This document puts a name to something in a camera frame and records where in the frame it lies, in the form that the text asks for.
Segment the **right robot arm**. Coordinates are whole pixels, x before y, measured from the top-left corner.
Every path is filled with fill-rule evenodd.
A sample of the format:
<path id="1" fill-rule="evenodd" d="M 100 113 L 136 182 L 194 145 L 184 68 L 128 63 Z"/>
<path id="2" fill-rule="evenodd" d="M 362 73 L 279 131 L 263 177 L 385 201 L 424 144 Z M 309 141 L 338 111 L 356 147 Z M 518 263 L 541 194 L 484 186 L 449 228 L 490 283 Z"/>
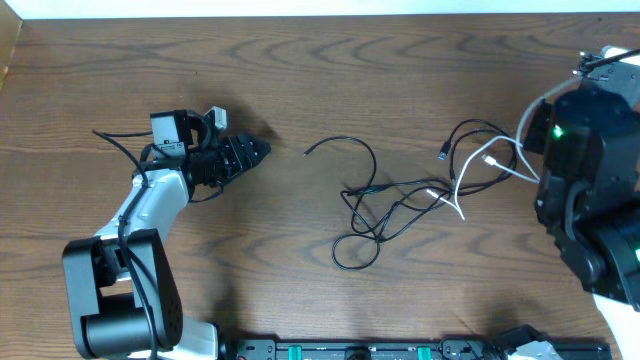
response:
<path id="1" fill-rule="evenodd" d="M 625 359 L 639 356 L 639 52 L 581 53 L 516 139 L 543 157 L 534 209 Z"/>

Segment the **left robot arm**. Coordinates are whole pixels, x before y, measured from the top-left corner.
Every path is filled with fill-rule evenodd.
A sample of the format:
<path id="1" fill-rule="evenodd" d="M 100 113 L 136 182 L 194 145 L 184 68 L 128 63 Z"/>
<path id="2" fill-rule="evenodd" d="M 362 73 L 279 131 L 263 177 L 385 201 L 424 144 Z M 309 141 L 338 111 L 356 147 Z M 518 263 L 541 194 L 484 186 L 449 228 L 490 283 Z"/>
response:
<path id="1" fill-rule="evenodd" d="M 214 197 L 271 151 L 257 137 L 226 135 L 214 106 L 150 116 L 152 143 L 131 160 L 132 189 L 113 218 L 62 254 L 76 350 L 85 359 L 237 359 L 215 325 L 183 312 L 164 243 L 199 186 Z"/>

